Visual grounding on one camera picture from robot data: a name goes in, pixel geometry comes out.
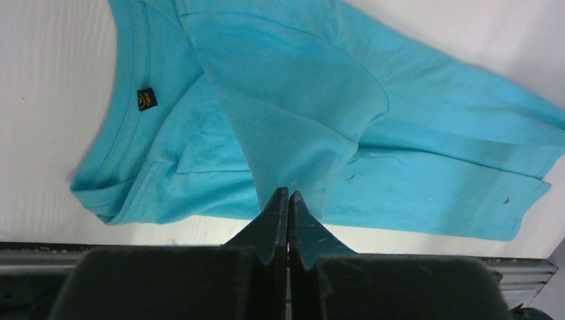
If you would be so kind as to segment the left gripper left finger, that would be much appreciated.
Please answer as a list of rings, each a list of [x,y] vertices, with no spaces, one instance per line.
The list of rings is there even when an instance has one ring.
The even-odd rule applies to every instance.
[[[288,189],[220,246],[98,247],[51,319],[284,319]]]

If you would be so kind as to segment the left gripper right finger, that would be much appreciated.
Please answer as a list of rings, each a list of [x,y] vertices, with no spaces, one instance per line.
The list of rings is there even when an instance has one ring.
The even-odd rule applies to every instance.
[[[294,319],[510,319],[495,272],[477,258],[357,253],[310,213],[288,208]]]

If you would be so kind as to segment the cyan t shirt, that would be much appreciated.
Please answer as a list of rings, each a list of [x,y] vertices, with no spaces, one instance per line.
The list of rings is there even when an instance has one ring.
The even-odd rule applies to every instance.
[[[71,192],[108,225],[252,219],[510,241],[564,112],[344,1],[111,1],[117,67]]]

